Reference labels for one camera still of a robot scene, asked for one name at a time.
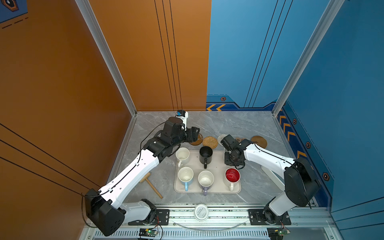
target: orange chevron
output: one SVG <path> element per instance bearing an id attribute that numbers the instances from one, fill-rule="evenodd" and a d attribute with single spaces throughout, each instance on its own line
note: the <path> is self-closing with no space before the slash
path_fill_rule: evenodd
<path id="1" fill-rule="evenodd" d="M 300 155 L 302 155 L 303 157 L 307 157 L 307 155 L 305 153 L 297 151 L 297 158 L 299 158 Z"/>
<path id="2" fill-rule="evenodd" d="M 291 125 L 289 125 L 288 123 L 284 123 L 283 126 L 284 126 L 283 132 L 285 133 L 285 127 L 290 127 Z"/>
<path id="3" fill-rule="evenodd" d="M 223 105 L 221 105 L 220 107 L 216 108 L 216 110 L 217 110 L 217 111 L 221 111 L 220 108 L 222 108 L 222 107 L 224 107 L 224 106 L 225 106 L 225 104 L 223 104 Z"/>
<path id="4" fill-rule="evenodd" d="M 211 106 L 209 106 L 209 107 L 207 108 L 207 110 L 208 110 L 208 111 L 212 111 L 212 110 L 211 110 L 211 107 L 213 107 L 213 106 L 215 106 L 215 105 L 216 105 L 216 104 L 212 104 Z"/>
<path id="5" fill-rule="evenodd" d="M 286 117 L 286 116 L 283 116 L 283 115 L 280 116 L 280 125 L 281 125 L 281 119 L 282 119 L 282 118 L 285 118 L 285 119 L 286 119 L 287 117 Z"/>
<path id="6" fill-rule="evenodd" d="M 294 132 L 290 132 L 290 131 L 288 131 L 288 136 L 287 136 L 288 142 L 289 142 L 289 136 L 290 136 L 290 135 L 294 135 L 294 136 L 296 136 L 296 134 L 295 134 Z"/>

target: mug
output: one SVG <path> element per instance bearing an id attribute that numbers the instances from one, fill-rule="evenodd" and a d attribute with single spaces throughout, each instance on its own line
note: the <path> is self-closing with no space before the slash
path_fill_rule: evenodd
<path id="1" fill-rule="evenodd" d="M 224 173 L 224 183 L 229 187 L 232 192 L 234 185 L 240 181 L 240 173 L 237 169 L 231 167 Z"/>
<path id="2" fill-rule="evenodd" d="M 202 171 L 197 177 L 201 188 L 204 190 L 204 196 L 207 195 L 207 190 L 212 186 L 215 178 L 214 175 L 207 170 Z"/>
<path id="3" fill-rule="evenodd" d="M 178 167 L 181 167 L 189 162 L 189 150 L 185 147 L 179 148 L 176 151 L 176 158 L 178 159 Z"/>
<path id="4" fill-rule="evenodd" d="M 202 164 L 204 164 L 204 169 L 207 169 L 207 164 L 210 164 L 212 161 L 213 150 L 208 146 L 204 146 L 200 148 L 199 153 L 199 160 Z"/>
<path id="5" fill-rule="evenodd" d="M 188 185 L 190 185 L 193 180 L 193 170 L 190 167 L 182 167 L 177 176 L 180 181 L 184 183 L 185 191 L 188 191 Z"/>

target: robotic arm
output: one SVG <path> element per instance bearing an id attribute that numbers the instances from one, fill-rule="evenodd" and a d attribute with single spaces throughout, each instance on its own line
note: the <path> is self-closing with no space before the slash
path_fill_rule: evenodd
<path id="1" fill-rule="evenodd" d="M 91 189 L 85 195 L 86 216 L 105 236 L 114 233 L 122 223 L 141 220 L 151 223 L 156 207 L 147 199 L 120 208 L 133 187 L 165 157 L 175 153 L 173 148 L 183 142 L 197 141 L 200 129 L 187 128 L 188 113 L 178 110 L 170 117 L 163 130 L 158 131 L 141 149 L 138 156 L 116 178 L 98 191 Z M 273 198 L 264 208 L 265 221 L 275 224 L 282 215 L 295 206 L 304 207 L 320 189 L 320 181 L 304 158 L 294 160 L 263 149 L 245 139 L 237 142 L 231 135 L 221 143 L 230 152 L 233 162 L 249 160 L 272 170 L 285 180 L 285 191 Z"/>

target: wooden mallet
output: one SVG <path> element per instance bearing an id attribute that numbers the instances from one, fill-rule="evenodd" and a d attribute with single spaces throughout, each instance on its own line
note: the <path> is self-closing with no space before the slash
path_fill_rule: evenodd
<path id="1" fill-rule="evenodd" d="M 148 180 L 148 177 L 151 175 L 151 173 L 149 172 L 149 173 L 147 173 L 144 177 L 143 177 L 143 179 L 141 179 L 140 180 L 140 182 L 143 182 L 144 180 L 146 180 L 147 181 L 147 183 L 151 186 L 151 188 L 153 189 L 153 191 L 155 191 L 155 193 L 157 193 L 157 195 L 159 195 L 159 197 L 161 198 L 161 199 L 163 199 L 163 196 L 159 193 L 159 191 L 152 185 L 152 183 Z"/>

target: white mug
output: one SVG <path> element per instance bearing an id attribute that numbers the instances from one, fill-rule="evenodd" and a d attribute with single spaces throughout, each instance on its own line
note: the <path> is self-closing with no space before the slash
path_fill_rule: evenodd
<path id="1" fill-rule="evenodd" d="M 223 180 L 224 183 L 229 187 L 229 190 L 232 192 L 235 184 L 240 181 L 240 172 L 237 169 L 230 167 L 225 170 Z"/>
<path id="2" fill-rule="evenodd" d="M 190 167 L 182 167 L 177 176 L 184 183 L 185 191 L 188 191 L 188 185 L 193 181 L 193 170 Z"/>
<path id="3" fill-rule="evenodd" d="M 178 167 L 181 167 L 189 162 L 189 150 L 185 147 L 179 148 L 176 151 L 176 158 L 178 159 Z"/>
<path id="4" fill-rule="evenodd" d="M 207 190 L 212 186 L 214 183 L 214 175 L 207 170 L 202 171 L 199 176 L 197 177 L 199 184 L 201 188 L 204 190 L 204 196 L 207 195 Z"/>

